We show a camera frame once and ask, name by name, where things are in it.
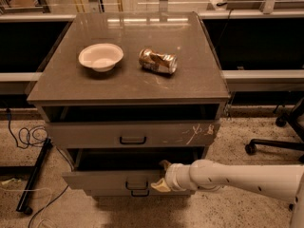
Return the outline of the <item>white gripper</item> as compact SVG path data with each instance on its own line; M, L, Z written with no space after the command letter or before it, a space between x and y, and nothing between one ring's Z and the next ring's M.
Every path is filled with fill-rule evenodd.
M160 161L160 166L166 171L165 178L151 183L151 187L159 192L167 193L172 191L191 190L189 176L189 165L171 163L168 160Z

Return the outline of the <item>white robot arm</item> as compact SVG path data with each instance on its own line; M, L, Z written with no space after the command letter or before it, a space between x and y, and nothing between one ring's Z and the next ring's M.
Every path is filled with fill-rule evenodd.
M229 185L294 205L290 228L304 228L304 165L225 165L209 160L191 164L162 161L164 177L151 183L159 192L198 191Z

